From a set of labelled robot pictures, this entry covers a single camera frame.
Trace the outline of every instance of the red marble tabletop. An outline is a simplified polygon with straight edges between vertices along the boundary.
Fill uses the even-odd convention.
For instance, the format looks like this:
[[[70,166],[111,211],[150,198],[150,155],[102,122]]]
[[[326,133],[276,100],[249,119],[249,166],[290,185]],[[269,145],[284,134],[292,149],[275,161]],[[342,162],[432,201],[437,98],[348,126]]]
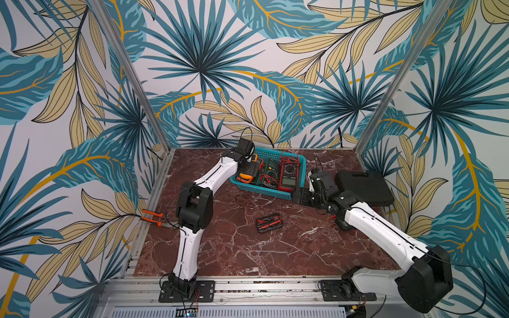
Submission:
[[[177,149],[168,172],[157,213],[184,181],[207,172],[223,150]],[[317,155],[324,170],[361,170],[354,151],[298,150],[315,166]],[[175,218],[177,198],[168,206]],[[258,234],[257,218],[280,213],[282,228]],[[355,265],[371,269],[398,269],[397,264],[363,233],[341,232],[330,215],[291,201],[242,191],[230,181],[214,196],[214,216],[205,229],[198,254],[198,275],[341,275]],[[136,276],[160,276],[173,269],[179,231],[150,226],[135,270]]]

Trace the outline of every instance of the orange multimeter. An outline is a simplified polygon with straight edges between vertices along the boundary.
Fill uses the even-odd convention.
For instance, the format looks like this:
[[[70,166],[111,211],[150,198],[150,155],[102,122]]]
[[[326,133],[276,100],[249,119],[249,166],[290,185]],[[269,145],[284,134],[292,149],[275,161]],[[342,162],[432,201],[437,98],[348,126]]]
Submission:
[[[239,172],[236,179],[237,181],[240,181],[242,183],[251,183],[253,179],[258,174],[258,171],[260,170],[260,162],[262,160],[258,160],[258,155],[253,154],[251,157],[251,160],[247,162],[247,166],[245,169]]]

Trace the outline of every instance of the cable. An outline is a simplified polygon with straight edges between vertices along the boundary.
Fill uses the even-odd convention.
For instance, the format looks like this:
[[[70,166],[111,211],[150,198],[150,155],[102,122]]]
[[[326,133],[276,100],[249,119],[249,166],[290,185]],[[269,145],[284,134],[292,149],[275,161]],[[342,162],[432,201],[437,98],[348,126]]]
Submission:
[[[373,215],[371,215],[368,211],[364,210],[363,208],[359,208],[359,207],[355,207],[357,209],[360,209],[362,211],[364,211],[366,214],[368,214],[369,216],[371,217],[374,217]],[[410,241],[408,241],[406,238],[404,238],[403,236],[401,236],[401,234],[399,234],[398,232],[396,232],[393,228],[391,228],[390,226],[387,226],[387,224],[385,224],[384,222],[380,221],[378,219],[378,217],[375,217],[376,220],[378,220],[380,223],[382,223],[383,225],[385,225],[388,229],[390,229],[391,231],[393,231],[394,233],[396,233],[396,235],[398,235],[400,238],[402,238],[403,240],[405,240],[408,244],[412,245],[413,247],[415,247],[417,250],[421,251],[422,253],[424,253],[425,255],[431,257],[431,258],[434,258],[438,261],[441,261],[443,263],[446,263],[446,264],[449,264],[449,265],[453,265],[453,266],[460,266],[460,267],[470,267],[472,268],[473,270],[475,270],[475,272],[479,275],[479,278],[481,279],[481,281],[483,282],[483,289],[484,289],[484,295],[483,295],[483,301],[481,302],[480,306],[474,310],[474,311],[471,311],[471,312],[467,312],[467,313],[457,313],[457,312],[453,312],[453,311],[449,311],[449,310],[446,310],[446,309],[442,309],[440,307],[437,307],[437,306],[434,306],[435,308],[437,309],[440,309],[442,311],[445,311],[445,312],[448,312],[448,313],[452,313],[452,314],[457,314],[457,315],[470,315],[470,314],[473,314],[473,313],[476,313],[478,312],[479,310],[481,310],[481,308],[484,306],[484,304],[486,303],[486,293],[487,293],[487,289],[486,289],[486,281],[484,280],[484,277],[483,277],[483,274],[482,272],[477,268],[477,267],[474,267],[472,265],[464,265],[464,264],[455,264],[455,263],[451,263],[451,262],[447,262],[447,261],[444,261],[443,259],[440,259],[438,257],[435,257],[431,254],[429,254],[428,252],[425,252],[423,250],[421,250],[420,248],[418,248],[415,244],[411,243]]]
[[[385,295],[385,297],[384,297],[384,299],[383,299],[382,306],[380,306],[380,308],[378,308],[378,310],[377,310],[377,311],[375,311],[375,313],[374,313],[374,314],[372,314],[372,315],[370,316],[370,318],[373,318],[376,314],[378,314],[378,313],[382,310],[382,307],[383,307],[383,305],[385,305],[385,301],[386,301],[386,300],[387,300],[387,295]]]

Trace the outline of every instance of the blue plastic basket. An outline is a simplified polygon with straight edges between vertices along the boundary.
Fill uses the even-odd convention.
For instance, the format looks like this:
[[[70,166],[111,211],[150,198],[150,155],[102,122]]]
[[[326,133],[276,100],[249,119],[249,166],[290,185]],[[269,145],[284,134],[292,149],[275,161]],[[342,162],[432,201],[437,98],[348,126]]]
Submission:
[[[264,162],[267,162],[269,159],[279,161],[279,158],[281,157],[282,151],[279,150],[272,150],[272,149],[266,149],[266,148],[259,148],[256,147],[254,149],[254,153],[258,155],[259,158],[262,158]],[[285,152],[284,156],[290,156],[290,157],[298,157],[299,158],[299,187],[304,186],[305,178],[306,178],[306,158],[302,155],[297,155],[290,152]],[[272,190],[269,188],[260,187],[260,179],[257,178],[256,182],[254,184],[250,183],[242,183],[237,180],[235,180],[235,176],[230,177],[230,181],[237,185],[239,189],[261,193],[265,195],[275,196],[281,199],[285,200],[291,200],[292,194],[284,191],[278,191],[278,190]]]

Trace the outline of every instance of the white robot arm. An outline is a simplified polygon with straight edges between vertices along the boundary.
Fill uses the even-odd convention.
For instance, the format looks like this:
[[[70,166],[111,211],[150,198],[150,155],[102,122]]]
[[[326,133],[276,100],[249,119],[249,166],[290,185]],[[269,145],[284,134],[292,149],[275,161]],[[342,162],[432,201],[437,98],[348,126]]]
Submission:
[[[198,248],[212,218],[212,196],[230,176],[241,170],[240,167],[250,162],[253,152],[253,143],[241,138],[203,177],[182,186],[177,205],[181,230],[179,254],[168,281],[184,298],[190,298],[194,292]],[[350,191],[340,193],[328,173],[314,169],[308,178],[309,189],[297,188],[293,194],[294,203],[326,209],[336,215],[340,228],[356,228],[363,232],[401,268],[397,271],[367,268],[349,271],[349,275],[343,276],[349,288],[361,293],[400,297],[419,312],[429,312],[452,289],[447,251],[440,246],[430,249],[402,232]]]

